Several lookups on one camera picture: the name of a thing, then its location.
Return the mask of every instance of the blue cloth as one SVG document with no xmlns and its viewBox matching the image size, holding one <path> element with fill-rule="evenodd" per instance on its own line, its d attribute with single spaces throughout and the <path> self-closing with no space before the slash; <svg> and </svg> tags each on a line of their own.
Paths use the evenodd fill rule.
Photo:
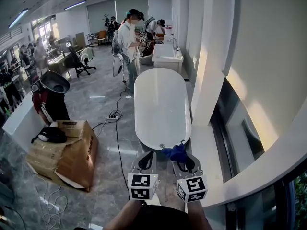
<svg viewBox="0 0 307 230">
<path fill-rule="evenodd" d="M 175 145 L 173 148 L 163 148 L 162 153 L 164 153 L 171 161 L 186 163 L 187 153 L 184 150 L 184 145 Z"/>
</svg>

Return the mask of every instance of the black office chair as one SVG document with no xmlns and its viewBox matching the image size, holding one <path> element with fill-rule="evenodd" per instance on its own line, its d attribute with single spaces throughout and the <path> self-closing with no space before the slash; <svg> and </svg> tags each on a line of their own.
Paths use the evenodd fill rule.
<svg viewBox="0 0 307 230">
<path fill-rule="evenodd" d="M 79 59 L 79 56 L 77 55 L 76 51 L 74 50 L 74 48 L 72 46 L 68 47 L 69 52 L 72 55 L 72 62 L 74 64 L 74 68 L 76 69 L 76 73 L 77 73 L 77 77 L 79 77 L 79 75 L 83 72 L 86 71 L 87 75 L 90 75 L 90 73 L 87 71 L 88 69 L 92 69 L 94 68 L 96 70 L 96 67 L 89 67 L 87 65 L 87 63 L 89 62 L 88 58 L 85 58 L 84 60 L 84 64 L 82 64 L 82 62 Z"/>
</svg>

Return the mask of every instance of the gray tiled floor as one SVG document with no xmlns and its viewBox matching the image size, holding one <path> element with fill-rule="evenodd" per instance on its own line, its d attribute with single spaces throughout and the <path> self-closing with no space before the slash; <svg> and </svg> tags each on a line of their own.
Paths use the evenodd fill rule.
<svg viewBox="0 0 307 230">
<path fill-rule="evenodd" d="M 90 70 L 91 75 L 81 74 L 80 78 L 71 80 L 71 89 L 65 95 L 65 102 L 72 120 L 87 120 L 92 127 L 104 122 L 108 113 L 116 109 L 119 94 L 125 90 L 121 82 L 122 75 L 112 76 L 113 56 L 110 47 L 95 48 L 95 58 L 89 65 L 97 66 L 97 70 Z M 151 67 L 142 67 L 141 71 Z M 191 101 L 192 87 L 187 82 L 189 101 Z M 123 162 L 123 171 L 127 175 L 132 161 L 143 153 L 134 130 L 134 99 L 126 99 L 128 92 L 122 94 L 118 107 L 123 117 L 118 122 L 118 139 Z M 90 96 L 105 96 L 105 98 L 90 98 Z M 106 124 L 98 137 L 99 148 L 94 172 L 94 185 L 89 193 L 62 187 L 51 196 L 54 204 L 57 196 L 63 195 L 68 199 L 67 207 L 61 217 L 61 230 L 73 230 L 75 227 L 88 228 L 89 224 L 105 226 L 128 201 L 128 192 L 121 173 L 118 146 L 116 142 L 115 124 Z M 46 229 L 41 213 L 47 213 L 43 202 L 46 184 L 43 180 L 30 174 L 24 163 L 24 152 L 16 146 L 7 135 L 0 137 L 0 159 L 7 159 L 12 168 L 12 186 L 16 195 L 13 207 L 22 215 L 28 229 Z M 175 176 L 171 163 L 159 156 L 159 179 L 161 180 L 157 194 L 160 203 L 183 210 L 184 204 L 175 192 Z M 37 187 L 39 196 L 34 190 Z M 58 185 L 48 182 L 45 200 L 51 192 L 59 188 Z M 65 199 L 59 198 L 56 206 L 58 211 L 63 210 Z"/>
</svg>

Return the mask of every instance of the white sink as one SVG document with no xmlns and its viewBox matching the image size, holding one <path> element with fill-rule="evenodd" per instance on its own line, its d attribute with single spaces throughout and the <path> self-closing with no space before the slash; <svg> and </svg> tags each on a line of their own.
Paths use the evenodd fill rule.
<svg viewBox="0 0 307 230">
<path fill-rule="evenodd" d="M 173 49 L 173 44 L 156 44 L 152 61 L 154 67 L 168 68 L 181 73 L 183 56 L 179 48 Z"/>
</svg>

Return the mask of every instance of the black bag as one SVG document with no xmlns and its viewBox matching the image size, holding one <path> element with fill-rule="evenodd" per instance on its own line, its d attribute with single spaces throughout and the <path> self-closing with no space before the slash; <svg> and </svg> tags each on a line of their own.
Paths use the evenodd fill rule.
<svg viewBox="0 0 307 230">
<path fill-rule="evenodd" d="M 55 127 L 43 128 L 38 135 L 45 136 L 48 139 L 48 142 L 52 143 L 64 143 L 67 141 L 65 132 Z M 32 139 L 31 143 L 38 138 L 38 135 Z"/>
</svg>

